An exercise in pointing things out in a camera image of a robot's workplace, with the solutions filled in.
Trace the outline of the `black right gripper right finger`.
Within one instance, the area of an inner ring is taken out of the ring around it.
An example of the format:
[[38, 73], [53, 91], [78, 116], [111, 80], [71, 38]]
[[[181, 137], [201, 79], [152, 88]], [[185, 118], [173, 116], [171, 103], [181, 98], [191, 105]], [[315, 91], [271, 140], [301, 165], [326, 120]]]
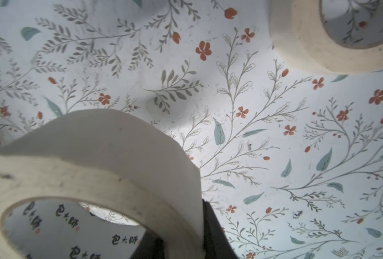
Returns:
[[211, 204], [203, 202], [205, 259], [238, 259], [217, 220]]

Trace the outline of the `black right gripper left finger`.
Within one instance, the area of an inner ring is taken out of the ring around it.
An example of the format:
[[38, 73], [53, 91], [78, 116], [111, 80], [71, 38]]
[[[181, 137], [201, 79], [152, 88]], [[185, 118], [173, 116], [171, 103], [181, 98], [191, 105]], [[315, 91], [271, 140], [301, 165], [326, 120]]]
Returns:
[[165, 259], [164, 241], [152, 232], [146, 231], [131, 259]]

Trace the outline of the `masking tape roll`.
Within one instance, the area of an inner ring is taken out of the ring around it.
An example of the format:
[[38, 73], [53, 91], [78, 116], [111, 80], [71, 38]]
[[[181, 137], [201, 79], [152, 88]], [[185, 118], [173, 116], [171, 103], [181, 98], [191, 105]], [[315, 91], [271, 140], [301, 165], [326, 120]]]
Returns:
[[298, 70], [383, 71], [383, 1], [272, 1], [270, 35]]
[[199, 169], [150, 124], [81, 110], [0, 148], [0, 259], [130, 259], [146, 231], [205, 257]]

